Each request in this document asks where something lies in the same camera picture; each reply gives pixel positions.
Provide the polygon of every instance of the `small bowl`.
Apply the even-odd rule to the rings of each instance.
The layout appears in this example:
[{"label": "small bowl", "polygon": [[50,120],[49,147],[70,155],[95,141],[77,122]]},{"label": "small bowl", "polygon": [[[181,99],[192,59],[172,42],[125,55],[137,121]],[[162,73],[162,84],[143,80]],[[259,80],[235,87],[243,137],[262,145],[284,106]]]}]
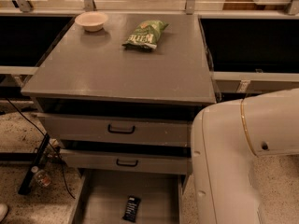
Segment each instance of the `small bowl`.
[{"label": "small bowl", "polygon": [[103,24],[108,20],[108,15],[98,11],[88,11],[78,15],[75,23],[82,26],[85,31],[96,32],[103,28]]}]

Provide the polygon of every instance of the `gray cabinet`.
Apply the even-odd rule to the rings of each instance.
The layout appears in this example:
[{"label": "gray cabinet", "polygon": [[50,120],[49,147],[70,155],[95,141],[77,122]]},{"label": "gray cabinet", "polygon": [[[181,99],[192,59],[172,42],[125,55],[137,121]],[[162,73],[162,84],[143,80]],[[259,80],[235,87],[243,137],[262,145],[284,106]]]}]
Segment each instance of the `gray cabinet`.
[{"label": "gray cabinet", "polygon": [[[70,223],[180,223],[192,172],[190,127],[215,103],[197,16],[108,13],[104,30],[74,24],[22,93],[39,109],[69,166],[83,173]],[[145,20],[169,23],[150,53],[121,43]]]}]

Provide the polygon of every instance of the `cabinet top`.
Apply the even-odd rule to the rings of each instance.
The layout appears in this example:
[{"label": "cabinet top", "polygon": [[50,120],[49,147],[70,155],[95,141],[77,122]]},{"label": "cabinet top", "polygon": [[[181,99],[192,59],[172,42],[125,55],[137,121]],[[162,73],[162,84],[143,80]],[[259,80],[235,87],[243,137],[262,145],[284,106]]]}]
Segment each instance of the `cabinet top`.
[{"label": "cabinet top", "polygon": [[[48,98],[200,105],[215,103],[198,17],[107,13],[104,29],[75,23],[22,88]],[[153,52],[121,44],[139,23],[169,25]]]}]

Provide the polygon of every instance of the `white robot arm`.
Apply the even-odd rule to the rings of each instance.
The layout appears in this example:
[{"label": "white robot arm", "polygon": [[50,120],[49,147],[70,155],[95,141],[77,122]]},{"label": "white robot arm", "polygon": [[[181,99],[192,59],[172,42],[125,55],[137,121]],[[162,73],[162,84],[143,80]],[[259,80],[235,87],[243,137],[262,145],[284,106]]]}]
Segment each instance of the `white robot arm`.
[{"label": "white robot arm", "polygon": [[299,153],[299,89],[219,103],[192,125],[201,224],[264,224],[253,159]]}]

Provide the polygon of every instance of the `green snack bag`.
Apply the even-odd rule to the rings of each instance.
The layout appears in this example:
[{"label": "green snack bag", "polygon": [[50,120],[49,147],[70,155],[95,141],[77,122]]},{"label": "green snack bag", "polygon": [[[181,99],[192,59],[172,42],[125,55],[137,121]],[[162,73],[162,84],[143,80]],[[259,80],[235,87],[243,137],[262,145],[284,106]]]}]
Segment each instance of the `green snack bag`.
[{"label": "green snack bag", "polygon": [[161,33],[167,26],[167,23],[159,20],[143,21],[122,45],[145,51],[156,49]]}]

